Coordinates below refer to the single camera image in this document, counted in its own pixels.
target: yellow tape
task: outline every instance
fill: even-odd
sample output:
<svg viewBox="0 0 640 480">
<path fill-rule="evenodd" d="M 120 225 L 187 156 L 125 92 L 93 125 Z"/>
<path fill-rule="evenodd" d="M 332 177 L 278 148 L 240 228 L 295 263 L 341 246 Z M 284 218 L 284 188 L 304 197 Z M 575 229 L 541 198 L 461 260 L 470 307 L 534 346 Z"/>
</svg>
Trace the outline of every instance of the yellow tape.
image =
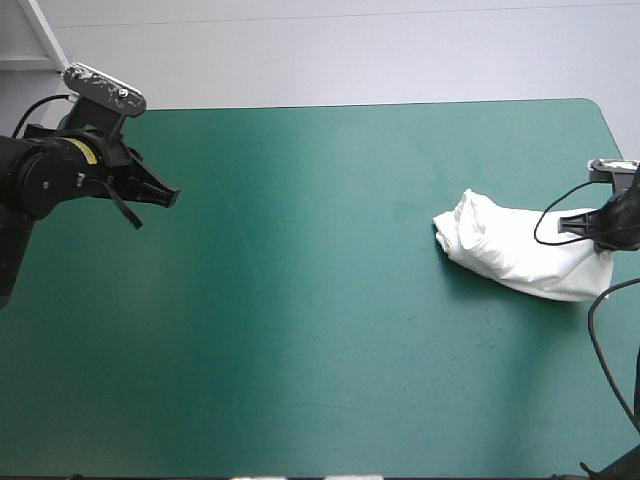
<svg viewBox="0 0 640 480">
<path fill-rule="evenodd" d="M 77 138 L 68 138 L 68 137 L 62 137 L 62 138 L 67 142 L 71 142 L 76 147 L 78 147 L 78 150 L 82 152 L 82 154 L 84 155 L 84 158 L 87 160 L 87 163 L 89 165 L 96 165 L 98 163 L 98 159 L 96 158 L 95 154 L 91 151 L 91 149 L 86 143 L 78 140 Z"/>
</svg>

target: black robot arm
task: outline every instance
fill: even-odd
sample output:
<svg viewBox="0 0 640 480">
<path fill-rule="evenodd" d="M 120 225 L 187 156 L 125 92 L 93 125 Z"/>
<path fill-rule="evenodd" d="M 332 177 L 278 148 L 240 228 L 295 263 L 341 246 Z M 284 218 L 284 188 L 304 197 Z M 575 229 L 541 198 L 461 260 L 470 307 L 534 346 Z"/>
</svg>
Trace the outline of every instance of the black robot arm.
<svg viewBox="0 0 640 480">
<path fill-rule="evenodd" d="M 27 125 L 21 139 L 0 136 L 0 308 L 11 296 L 34 222 L 58 203 L 110 198 L 140 228 L 125 200 L 170 207 L 179 194 L 120 132 L 127 117 L 146 109 L 138 90 L 80 63 L 63 79 L 77 100 L 62 128 Z"/>
</svg>

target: green table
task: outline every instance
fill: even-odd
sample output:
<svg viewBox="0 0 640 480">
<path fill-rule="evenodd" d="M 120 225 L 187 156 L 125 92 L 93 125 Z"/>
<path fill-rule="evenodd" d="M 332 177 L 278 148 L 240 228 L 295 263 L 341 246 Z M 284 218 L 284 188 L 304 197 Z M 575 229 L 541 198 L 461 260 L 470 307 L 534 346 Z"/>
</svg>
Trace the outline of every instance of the green table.
<svg viewBox="0 0 640 480">
<path fill-rule="evenodd" d="M 127 135 L 182 195 L 138 232 L 94 199 L 37 226 L 0 312 L 0 473 L 533 476 L 635 446 L 588 305 L 464 270 L 431 225 L 467 187 L 542 209 L 618 157 L 592 102 L 152 111 Z M 627 394 L 635 296 L 599 317 Z"/>
</svg>

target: gray floor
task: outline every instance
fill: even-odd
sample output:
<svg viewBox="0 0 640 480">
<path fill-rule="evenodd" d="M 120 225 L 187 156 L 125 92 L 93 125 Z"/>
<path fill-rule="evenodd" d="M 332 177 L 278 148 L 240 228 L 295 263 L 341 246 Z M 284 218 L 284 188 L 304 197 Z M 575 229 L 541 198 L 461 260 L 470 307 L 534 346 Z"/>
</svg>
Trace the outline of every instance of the gray floor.
<svg viewBox="0 0 640 480">
<path fill-rule="evenodd" d="M 640 2 L 40 3 L 70 60 L 137 86 L 150 108 L 586 97 L 640 157 Z M 0 74 L 0 127 L 57 87 Z"/>
</svg>

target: crumpled towel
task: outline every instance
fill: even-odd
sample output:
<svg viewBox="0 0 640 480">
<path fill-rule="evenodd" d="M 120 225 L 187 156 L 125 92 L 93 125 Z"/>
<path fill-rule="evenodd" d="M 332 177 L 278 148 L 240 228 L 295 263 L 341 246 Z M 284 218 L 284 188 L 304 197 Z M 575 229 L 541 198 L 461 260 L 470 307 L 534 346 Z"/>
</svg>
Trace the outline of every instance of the crumpled towel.
<svg viewBox="0 0 640 480">
<path fill-rule="evenodd" d="M 589 210 L 549 212 L 538 228 L 538 238 L 548 242 L 576 238 L 558 233 L 558 218 Z M 593 300 L 611 283 L 611 252 L 596 253 L 592 240 L 540 245 L 533 238 L 533 228 L 541 213 L 499 207 L 467 189 L 456 208 L 438 215 L 433 223 L 444 252 L 469 270 L 538 297 Z"/>
</svg>

